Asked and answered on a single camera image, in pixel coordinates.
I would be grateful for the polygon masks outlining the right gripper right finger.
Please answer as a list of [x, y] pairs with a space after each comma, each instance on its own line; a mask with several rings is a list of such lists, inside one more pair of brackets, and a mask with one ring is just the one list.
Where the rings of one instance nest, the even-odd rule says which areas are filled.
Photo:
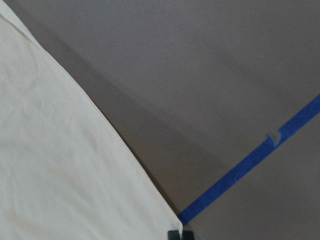
[[183, 230], [182, 231], [182, 240], [195, 240], [195, 236], [194, 236], [193, 231]]

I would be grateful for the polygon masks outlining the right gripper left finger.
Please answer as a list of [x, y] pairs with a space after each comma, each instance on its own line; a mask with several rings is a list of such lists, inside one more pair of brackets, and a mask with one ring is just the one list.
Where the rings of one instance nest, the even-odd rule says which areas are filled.
[[167, 239], [168, 240], [181, 240], [181, 235], [178, 230], [169, 230], [167, 232]]

